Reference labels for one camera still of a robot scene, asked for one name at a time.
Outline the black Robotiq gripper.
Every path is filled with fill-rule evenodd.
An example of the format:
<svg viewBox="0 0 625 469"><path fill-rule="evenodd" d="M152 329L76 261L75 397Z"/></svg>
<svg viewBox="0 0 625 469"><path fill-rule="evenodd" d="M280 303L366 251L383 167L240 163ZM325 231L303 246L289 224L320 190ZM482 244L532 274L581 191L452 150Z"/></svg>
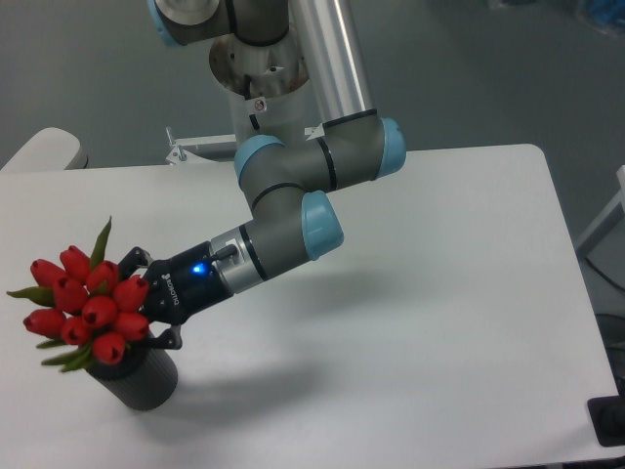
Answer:
<svg viewBox="0 0 625 469"><path fill-rule="evenodd" d="M117 264L118 280L130 278L137 270L146 272L148 293L143 314L149 321L173 325L153 337L149 327L145 337L131 342L129 348L180 350L181 325L192 315L233 296L223 276L212 263L212 246L204 241L166 260L155 260L139 246L133 247Z"/></svg>

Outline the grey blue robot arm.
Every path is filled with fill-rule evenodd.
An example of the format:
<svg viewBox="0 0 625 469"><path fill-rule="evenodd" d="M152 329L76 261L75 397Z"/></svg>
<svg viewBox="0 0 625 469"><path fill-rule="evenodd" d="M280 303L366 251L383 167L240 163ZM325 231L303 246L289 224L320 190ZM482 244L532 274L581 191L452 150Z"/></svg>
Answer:
<svg viewBox="0 0 625 469"><path fill-rule="evenodd" d="M258 97L256 79L270 53L303 64L320 111L320 137L287 145L257 129L233 159L249 222L167 260L135 248L121 261L128 276L146 269L143 312L165 331L146 349L177 350L181 326L194 314L339 247L344 239L328 194L398 171L405 140L371 100L351 9L345 1L152 1L162 40L187 45L231 37L243 48L232 61L243 95Z"/></svg>

